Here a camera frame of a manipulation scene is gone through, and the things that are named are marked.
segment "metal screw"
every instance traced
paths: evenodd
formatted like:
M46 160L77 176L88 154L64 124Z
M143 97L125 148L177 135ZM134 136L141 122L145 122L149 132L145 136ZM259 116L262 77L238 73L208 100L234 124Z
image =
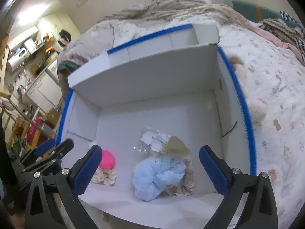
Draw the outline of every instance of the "metal screw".
M241 171L240 171L240 169L238 169L238 168L233 168L233 169L232 169L232 172L233 172L234 174L237 174L237 175L238 175L238 174L240 174Z
M69 173L69 169L63 169L63 170L61 171L61 173L62 173L63 175L66 175L66 174Z
M34 173L34 178L38 178L40 176L40 172L35 172Z
M262 176L263 176L264 178L269 177L268 174L267 174L266 172L262 172L261 174L262 174Z

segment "pink round object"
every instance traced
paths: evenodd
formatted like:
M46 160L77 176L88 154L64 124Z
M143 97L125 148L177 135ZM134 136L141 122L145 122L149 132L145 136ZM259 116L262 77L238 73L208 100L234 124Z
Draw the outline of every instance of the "pink round object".
M100 167L102 169L112 169L115 164L114 156L106 150L102 150L103 156L100 162Z

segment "bed sheet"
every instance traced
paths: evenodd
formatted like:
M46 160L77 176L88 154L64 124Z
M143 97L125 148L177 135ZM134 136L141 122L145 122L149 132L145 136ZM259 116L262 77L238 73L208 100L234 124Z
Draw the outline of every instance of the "bed sheet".
M178 16L150 27L121 21L114 27L114 47L137 37L186 23L216 24L225 53L240 56L248 75L248 97L267 105L267 116L254 129L257 172L269 174L279 228L286 229L305 200L305 67L288 49L279 48L237 24L222 23L221 14Z

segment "fluorescent light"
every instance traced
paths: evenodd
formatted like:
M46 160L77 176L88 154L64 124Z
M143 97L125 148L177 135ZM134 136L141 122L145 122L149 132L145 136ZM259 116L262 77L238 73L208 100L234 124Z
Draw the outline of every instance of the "fluorescent light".
M48 5L39 4L32 6L27 10L19 13L18 15L19 24L24 26L31 22L34 22L43 14L43 12L47 10L48 7L49 7Z

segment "blue tape edge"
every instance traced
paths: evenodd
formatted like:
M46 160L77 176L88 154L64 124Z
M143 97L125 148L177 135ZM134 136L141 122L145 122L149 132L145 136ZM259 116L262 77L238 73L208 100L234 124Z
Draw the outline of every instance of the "blue tape edge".
M246 103L246 99L245 99L244 93L242 91L242 88L240 87L239 81L237 80L237 77L235 75L235 71L221 46L218 47L218 52L220 53L223 61L225 62L226 66L227 66L227 69L231 75L233 84L236 89L236 93L237 93L239 101L240 101L240 105L242 107L242 111L244 113L245 124L246 124L246 129L247 129L247 134L248 134L248 143L249 143L250 174L256 175L257 160L256 160L255 139L254 139L254 132L253 132L253 127L252 127L251 116L250 116L250 112L249 112L249 109L248 109L248 106Z
M56 137L56 146L60 145L61 142L61 137L63 134L63 126L65 124L65 120L66 120L66 116L67 116L67 111L68 111L68 107L71 101L73 95L73 90L70 89L65 101L65 106L63 108L63 112L61 114L61 119L60 119L60 123L59 123L59 128L58 128L58 133L57 133L57 137Z
M172 33L172 32L176 32L176 31L180 31L180 30L184 30L184 29L189 29L189 28L192 28L192 24L185 24L185 25L181 25L181 26L167 28L167 29L164 29L164 30L161 30L161 31L158 31L158 32L155 32L155 33L151 33L151 34L139 37L137 39L131 40L127 43L124 43L122 45L119 45L115 48L112 48L112 49L108 50L107 53L112 54L112 53L115 53L115 52L117 52L117 51L119 51L123 48L126 48L128 46L140 43L142 41L146 41L146 40L149 40L149 39L152 39L152 38L155 38L155 37L167 34L167 33Z

